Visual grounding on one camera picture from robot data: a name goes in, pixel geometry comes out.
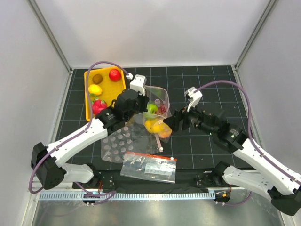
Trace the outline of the orange peach toy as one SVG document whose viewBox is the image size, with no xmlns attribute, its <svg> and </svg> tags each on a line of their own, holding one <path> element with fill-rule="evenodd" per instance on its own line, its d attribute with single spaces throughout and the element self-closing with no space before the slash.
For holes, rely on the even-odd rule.
<svg viewBox="0 0 301 226">
<path fill-rule="evenodd" d="M 160 138 L 166 139 L 171 136 L 172 130 L 171 129 L 165 129 L 161 131 L 158 135 Z"/>
</svg>

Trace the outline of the green lime toy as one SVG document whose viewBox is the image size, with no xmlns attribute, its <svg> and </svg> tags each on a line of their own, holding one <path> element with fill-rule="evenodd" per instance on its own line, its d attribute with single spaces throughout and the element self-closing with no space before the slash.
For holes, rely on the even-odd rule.
<svg viewBox="0 0 301 226">
<path fill-rule="evenodd" d="M 155 104 L 147 104 L 147 111 L 143 113 L 146 118 L 152 118 L 156 115 L 156 111 L 158 110 L 157 105 Z"/>
</svg>

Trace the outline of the dark red grapes toy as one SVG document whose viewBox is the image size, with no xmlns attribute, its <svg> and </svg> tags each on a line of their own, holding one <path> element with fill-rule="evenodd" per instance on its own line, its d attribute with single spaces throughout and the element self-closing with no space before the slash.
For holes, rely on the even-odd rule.
<svg viewBox="0 0 301 226">
<path fill-rule="evenodd" d="M 155 112 L 155 114 L 157 115 L 164 115 L 165 113 L 166 113 L 165 105 L 160 105 L 157 111 Z"/>
</svg>

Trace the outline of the pink polka dot zip bag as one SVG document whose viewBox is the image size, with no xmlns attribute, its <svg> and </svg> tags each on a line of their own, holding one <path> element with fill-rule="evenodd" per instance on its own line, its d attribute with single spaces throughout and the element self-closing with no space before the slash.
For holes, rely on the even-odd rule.
<svg viewBox="0 0 301 226">
<path fill-rule="evenodd" d="M 172 134 L 170 127 L 163 122 L 171 116 L 167 90 L 155 86 L 145 86 L 149 98 L 147 111 L 143 113 L 143 125 L 147 131 L 167 143 Z"/>
</svg>

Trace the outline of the yellow mango toy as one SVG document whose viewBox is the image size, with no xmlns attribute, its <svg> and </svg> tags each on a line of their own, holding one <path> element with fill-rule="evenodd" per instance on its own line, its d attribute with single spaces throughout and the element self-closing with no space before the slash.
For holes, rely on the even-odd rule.
<svg viewBox="0 0 301 226">
<path fill-rule="evenodd" d="M 165 129 L 163 121 L 157 119 L 146 120 L 144 125 L 149 133 L 162 133 Z"/>
</svg>

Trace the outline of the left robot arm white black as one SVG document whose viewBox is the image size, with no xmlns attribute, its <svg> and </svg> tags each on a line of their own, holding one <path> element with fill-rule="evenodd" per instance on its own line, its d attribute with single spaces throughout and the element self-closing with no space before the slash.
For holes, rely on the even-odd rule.
<svg viewBox="0 0 301 226">
<path fill-rule="evenodd" d="M 29 182 L 30 192 L 35 193 L 32 189 L 34 176 L 37 176 L 45 190 L 56 187 L 68 178 L 88 188 L 97 187 L 100 179 L 92 165 L 73 165 L 67 161 L 94 142 L 123 128 L 134 115 L 146 112 L 148 101 L 145 88 L 126 89 L 111 106 L 77 131 L 49 145 L 37 143 L 33 147 L 30 163 L 33 170 Z"/>
</svg>

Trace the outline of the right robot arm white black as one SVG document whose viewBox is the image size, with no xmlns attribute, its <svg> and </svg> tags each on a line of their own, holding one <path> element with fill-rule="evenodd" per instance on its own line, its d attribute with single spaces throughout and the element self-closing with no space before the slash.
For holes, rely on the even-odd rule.
<svg viewBox="0 0 301 226">
<path fill-rule="evenodd" d="M 301 208 L 301 176 L 264 151 L 246 132 L 227 122 L 224 110 L 212 112 L 184 107 L 164 119 L 172 131 L 193 127 L 210 135 L 219 148 L 242 159 L 258 174 L 247 173 L 219 162 L 207 180 L 216 186 L 235 185 L 266 198 L 280 212 L 294 216 Z"/>
</svg>

